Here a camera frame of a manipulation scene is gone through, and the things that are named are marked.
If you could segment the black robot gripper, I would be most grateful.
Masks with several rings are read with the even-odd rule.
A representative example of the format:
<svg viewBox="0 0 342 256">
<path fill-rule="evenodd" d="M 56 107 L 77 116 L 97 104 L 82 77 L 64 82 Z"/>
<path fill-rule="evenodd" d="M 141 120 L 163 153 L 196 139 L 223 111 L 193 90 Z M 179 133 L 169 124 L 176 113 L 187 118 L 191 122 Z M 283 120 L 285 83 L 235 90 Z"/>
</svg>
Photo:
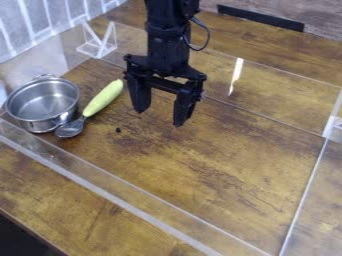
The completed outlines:
<svg viewBox="0 0 342 256">
<path fill-rule="evenodd" d="M 196 102 L 201 100 L 205 75 L 189 64 L 191 25 L 160 28 L 148 24 L 147 54 L 127 54 L 125 79 L 133 109 L 143 113 L 151 105 L 151 89 L 176 94 L 173 125 L 180 127 L 191 118 Z"/>
</svg>

